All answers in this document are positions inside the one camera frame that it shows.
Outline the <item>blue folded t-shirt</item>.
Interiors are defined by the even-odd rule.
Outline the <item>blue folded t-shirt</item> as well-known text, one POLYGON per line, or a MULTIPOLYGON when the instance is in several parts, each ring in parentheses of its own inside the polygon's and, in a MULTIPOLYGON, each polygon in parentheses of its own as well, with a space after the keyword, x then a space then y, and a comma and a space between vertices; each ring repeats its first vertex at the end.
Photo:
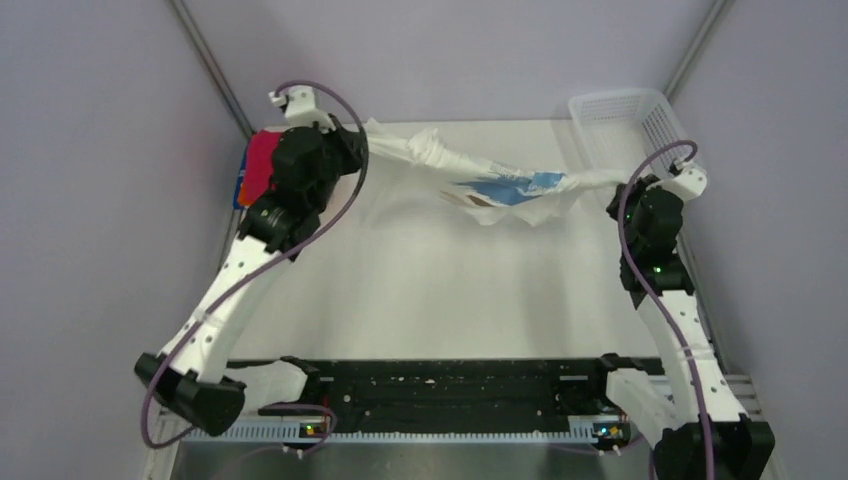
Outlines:
POLYGON ((241 192, 242 192, 244 177, 245 177, 245 173, 246 173, 246 164, 247 164, 247 154, 246 154, 246 152, 243 152, 241 162, 240 162, 240 165, 239 165, 239 171, 238 171, 236 181, 235 181, 235 185, 234 185, 234 192, 233 192, 233 199, 232 199, 232 205, 233 205, 234 210, 242 210, 243 209, 243 206, 241 205, 240 198, 241 198, 241 192))

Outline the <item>left controller board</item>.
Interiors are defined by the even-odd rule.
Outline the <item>left controller board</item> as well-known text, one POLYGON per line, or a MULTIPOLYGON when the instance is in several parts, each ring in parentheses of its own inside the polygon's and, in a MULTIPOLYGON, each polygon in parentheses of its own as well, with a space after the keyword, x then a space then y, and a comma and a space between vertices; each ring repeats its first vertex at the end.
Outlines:
POLYGON ((332 430, 329 416, 284 416, 282 438, 290 443, 317 443, 326 439, 332 430))

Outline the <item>right aluminium frame post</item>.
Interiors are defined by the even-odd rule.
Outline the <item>right aluminium frame post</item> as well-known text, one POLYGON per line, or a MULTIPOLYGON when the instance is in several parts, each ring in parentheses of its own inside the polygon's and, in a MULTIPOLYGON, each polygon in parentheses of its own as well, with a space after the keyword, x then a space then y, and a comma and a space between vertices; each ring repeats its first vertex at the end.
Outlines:
POLYGON ((716 29, 734 4, 734 0, 715 0, 711 2, 710 8, 701 20, 691 42, 663 90, 663 95, 670 103, 673 103, 679 96, 711 41, 711 38, 714 36, 716 29))

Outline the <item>right controller board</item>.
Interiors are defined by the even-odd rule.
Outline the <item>right controller board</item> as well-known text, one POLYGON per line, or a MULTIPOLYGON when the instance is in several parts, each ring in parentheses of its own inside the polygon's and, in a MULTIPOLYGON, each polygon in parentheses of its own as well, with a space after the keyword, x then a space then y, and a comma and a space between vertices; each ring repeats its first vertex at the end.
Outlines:
POLYGON ((633 439, 633 429, 628 421, 581 420, 573 422, 573 436, 599 451, 623 449, 633 439))

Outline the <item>controller board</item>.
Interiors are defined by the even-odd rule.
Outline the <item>controller board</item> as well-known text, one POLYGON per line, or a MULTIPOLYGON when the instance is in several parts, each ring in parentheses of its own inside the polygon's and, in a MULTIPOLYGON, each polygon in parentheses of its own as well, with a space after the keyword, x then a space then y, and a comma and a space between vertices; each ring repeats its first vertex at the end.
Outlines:
POLYGON ((284 416, 282 438, 290 443, 317 443, 326 439, 332 430, 329 416, 284 416))
POLYGON ((633 439, 633 429, 628 421, 581 420, 573 422, 573 436, 599 451, 623 449, 633 439))

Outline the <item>red folded t-shirt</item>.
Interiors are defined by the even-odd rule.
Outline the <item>red folded t-shirt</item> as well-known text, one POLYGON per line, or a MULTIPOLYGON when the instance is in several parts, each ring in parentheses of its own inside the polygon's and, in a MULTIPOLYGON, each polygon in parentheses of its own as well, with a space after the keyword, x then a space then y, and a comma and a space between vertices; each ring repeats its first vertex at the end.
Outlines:
POLYGON ((260 130, 253 135, 247 146, 247 164, 243 183, 250 183, 263 190, 268 189, 272 175, 272 154, 282 133, 260 130))

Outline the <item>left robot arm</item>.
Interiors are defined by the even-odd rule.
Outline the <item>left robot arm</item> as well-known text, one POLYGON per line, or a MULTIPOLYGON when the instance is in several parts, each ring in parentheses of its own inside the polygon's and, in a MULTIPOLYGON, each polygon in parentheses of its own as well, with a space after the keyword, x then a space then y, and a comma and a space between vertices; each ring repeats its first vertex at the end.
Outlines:
POLYGON ((314 371, 282 357, 269 364, 231 368, 228 363, 258 302, 284 266, 335 224, 321 220, 339 179, 365 176, 367 137, 342 127, 263 131, 274 140, 268 155, 248 150, 246 173, 263 173, 262 193, 247 208, 217 277, 178 334, 157 353, 142 354, 134 372, 146 386, 142 439, 166 447, 149 432, 149 408, 158 402, 211 436, 226 432, 241 414, 287 404, 308 413, 321 393, 314 371))

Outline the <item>aluminium frame post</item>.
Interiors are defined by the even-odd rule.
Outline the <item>aluminium frame post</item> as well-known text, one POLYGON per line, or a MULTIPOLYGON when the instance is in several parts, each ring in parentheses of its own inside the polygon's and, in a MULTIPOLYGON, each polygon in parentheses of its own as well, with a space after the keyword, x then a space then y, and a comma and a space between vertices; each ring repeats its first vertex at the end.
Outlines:
POLYGON ((222 68, 219 66, 200 26, 194 19, 189 5, 184 0, 167 0, 166 4, 175 16, 177 23, 231 119, 234 121, 241 135, 246 140, 249 140, 254 134, 254 128, 240 105, 222 68))
POLYGON ((691 42, 663 90, 663 95, 670 103, 673 103, 679 96, 711 41, 711 38, 714 36, 716 29, 734 4, 734 0, 715 0, 711 2, 710 8, 701 20, 691 42))

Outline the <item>white plastic basket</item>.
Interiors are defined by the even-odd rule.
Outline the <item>white plastic basket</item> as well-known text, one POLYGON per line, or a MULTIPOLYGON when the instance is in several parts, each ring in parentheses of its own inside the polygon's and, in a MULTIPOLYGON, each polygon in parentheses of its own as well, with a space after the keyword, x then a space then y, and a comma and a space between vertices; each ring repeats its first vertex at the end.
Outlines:
POLYGON ((689 137, 666 97, 652 89, 576 96, 568 108, 582 160, 569 195, 593 197, 601 206, 650 154, 689 137))

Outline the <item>orange folded t-shirt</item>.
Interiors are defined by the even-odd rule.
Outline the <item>orange folded t-shirt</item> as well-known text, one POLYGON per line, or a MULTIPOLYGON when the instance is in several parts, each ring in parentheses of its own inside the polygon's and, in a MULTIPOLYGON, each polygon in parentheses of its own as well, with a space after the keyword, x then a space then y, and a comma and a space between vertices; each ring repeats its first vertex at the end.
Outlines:
POLYGON ((261 196, 262 192, 261 188, 253 184, 242 183, 236 196, 236 203, 240 208, 248 208, 261 196))

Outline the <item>white printed t-shirt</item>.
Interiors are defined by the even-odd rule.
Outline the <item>white printed t-shirt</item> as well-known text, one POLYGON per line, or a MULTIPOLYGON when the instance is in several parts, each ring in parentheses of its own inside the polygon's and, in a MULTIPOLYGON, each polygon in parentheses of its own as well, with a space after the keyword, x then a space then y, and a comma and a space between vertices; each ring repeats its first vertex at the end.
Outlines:
POLYGON ((420 177, 431 191, 483 226, 514 217, 535 227, 560 217, 582 194, 616 187, 629 178, 621 169, 533 170, 462 153, 448 147, 436 128, 404 138, 373 118, 364 127, 372 156, 420 177))

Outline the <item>black mounting base rail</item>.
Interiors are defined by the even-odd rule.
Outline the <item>black mounting base rail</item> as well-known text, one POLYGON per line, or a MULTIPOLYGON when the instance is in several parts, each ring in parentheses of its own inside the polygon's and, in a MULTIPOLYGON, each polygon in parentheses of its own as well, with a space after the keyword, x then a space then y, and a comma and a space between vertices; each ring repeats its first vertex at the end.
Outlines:
POLYGON ((656 358, 305 360, 300 402, 332 410, 335 440, 582 443, 581 420, 627 421, 601 390, 606 367, 652 376, 656 358))

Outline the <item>left aluminium frame post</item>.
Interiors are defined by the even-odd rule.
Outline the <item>left aluminium frame post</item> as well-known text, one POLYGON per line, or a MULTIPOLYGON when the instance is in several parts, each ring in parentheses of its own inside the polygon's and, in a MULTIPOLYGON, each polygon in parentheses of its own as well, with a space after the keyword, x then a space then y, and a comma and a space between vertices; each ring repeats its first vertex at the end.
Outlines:
POLYGON ((194 19, 189 5, 184 0, 167 0, 166 4, 175 16, 177 23, 231 119, 234 121, 241 135, 246 140, 249 140, 254 134, 254 128, 240 105, 222 68, 219 66, 200 26, 194 19))

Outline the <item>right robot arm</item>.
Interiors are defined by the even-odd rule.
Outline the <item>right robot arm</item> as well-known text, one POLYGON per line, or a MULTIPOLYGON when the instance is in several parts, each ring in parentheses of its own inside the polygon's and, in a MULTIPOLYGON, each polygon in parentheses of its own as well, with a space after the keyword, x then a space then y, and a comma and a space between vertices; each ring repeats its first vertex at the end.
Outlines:
POLYGON ((654 479, 759 479, 775 447, 769 424, 733 393, 706 337, 677 252, 684 201, 653 175, 620 184, 606 208, 621 245, 620 281, 656 345, 671 393, 635 361, 606 354, 586 385, 600 412, 620 408, 647 440, 654 479))

